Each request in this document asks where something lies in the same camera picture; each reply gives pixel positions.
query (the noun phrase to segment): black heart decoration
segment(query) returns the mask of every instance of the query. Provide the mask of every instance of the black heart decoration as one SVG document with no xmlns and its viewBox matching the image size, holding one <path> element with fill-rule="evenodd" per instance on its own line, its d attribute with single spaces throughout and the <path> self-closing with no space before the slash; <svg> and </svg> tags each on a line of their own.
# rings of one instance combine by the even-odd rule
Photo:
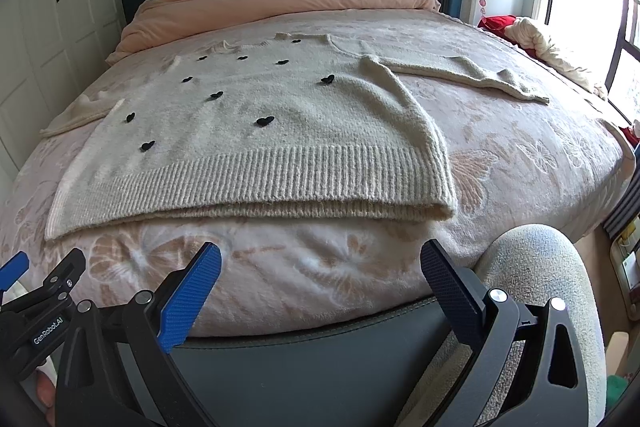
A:
<svg viewBox="0 0 640 427">
<path fill-rule="evenodd" d="M 258 118 L 258 120 L 255 121 L 255 123 L 257 125 L 259 125 L 260 127 L 264 127 L 265 125 L 270 124 L 272 121 L 275 120 L 275 116 L 267 116 L 266 118 Z"/>
</svg>

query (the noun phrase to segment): sweater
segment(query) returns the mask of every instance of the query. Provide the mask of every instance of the sweater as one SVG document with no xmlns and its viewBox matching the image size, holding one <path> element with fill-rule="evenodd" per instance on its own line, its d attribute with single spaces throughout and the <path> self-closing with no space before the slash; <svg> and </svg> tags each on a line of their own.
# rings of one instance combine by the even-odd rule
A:
<svg viewBox="0 0 640 427">
<path fill-rule="evenodd" d="M 278 34 L 177 57 L 116 104 L 71 163 L 53 239 L 150 216 L 447 219 L 446 141 L 394 71 L 548 102 L 465 57 L 359 54 L 368 44 Z"/>
</svg>

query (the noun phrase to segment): ribbed hem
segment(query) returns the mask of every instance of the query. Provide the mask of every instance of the ribbed hem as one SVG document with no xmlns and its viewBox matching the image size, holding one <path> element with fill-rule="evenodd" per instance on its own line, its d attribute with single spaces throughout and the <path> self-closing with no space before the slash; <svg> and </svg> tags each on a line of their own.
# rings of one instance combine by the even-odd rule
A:
<svg viewBox="0 0 640 427">
<path fill-rule="evenodd" d="M 431 141 L 432 150 L 326 145 L 230 153 L 113 178 L 73 194 L 67 182 L 58 188 L 46 239 L 168 212 L 446 219 L 456 197 L 447 153 L 438 142 Z"/>
</svg>

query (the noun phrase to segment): hand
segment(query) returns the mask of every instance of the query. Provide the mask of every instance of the hand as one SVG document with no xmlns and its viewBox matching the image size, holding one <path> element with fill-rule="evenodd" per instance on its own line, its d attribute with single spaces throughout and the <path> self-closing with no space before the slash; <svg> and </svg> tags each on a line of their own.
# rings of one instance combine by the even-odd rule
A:
<svg viewBox="0 0 640 427">
<path fill-rule="evenodd" d="M 47 408 L 46 418 L 51 427 L 56 424 L 54 404 L 56 401 L 56 388 L 49 377 L 41 371 L 36 371 L 36 394 L 43 406 Z"/>
</svg>

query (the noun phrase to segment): silver bolt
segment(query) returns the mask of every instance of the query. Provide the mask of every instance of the silver bolt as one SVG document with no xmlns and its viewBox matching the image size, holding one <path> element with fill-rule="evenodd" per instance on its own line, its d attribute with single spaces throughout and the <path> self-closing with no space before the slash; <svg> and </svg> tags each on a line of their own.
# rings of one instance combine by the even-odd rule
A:
<svg viewBox="0 0 640 427">
<path fill-rule="evenodd" d="M 505 302 L 507 300 L 507 294 L 500 290 L 500 288 L 494 288 L 491 290 L 489 292 L 489 296 L 496 302 Z"/>
<path fill-rule="evenodd" d="M 142 290 L 142 292 L 136 293 L 135 299 L 138 304 L 148 304 L 149 302 L 151 302 L 153 296 L 153 293 L 151 293 L 150 291 Z"/>
<path fill-rule="evenodd" d="M 566 304 L 559 297 L 552 298 L 551 299 L 551 305 L 553 306 L 554 309 L 558 310 L 559 312 L 561 312 L 564 309 L 566 309 Z"/>
<path fill-rule="evenodd" d="M 86 313 L 91 309 L 91 301 L 80 301 L 78 303 L 78 311 L 80 313 Z"/>
</svg>

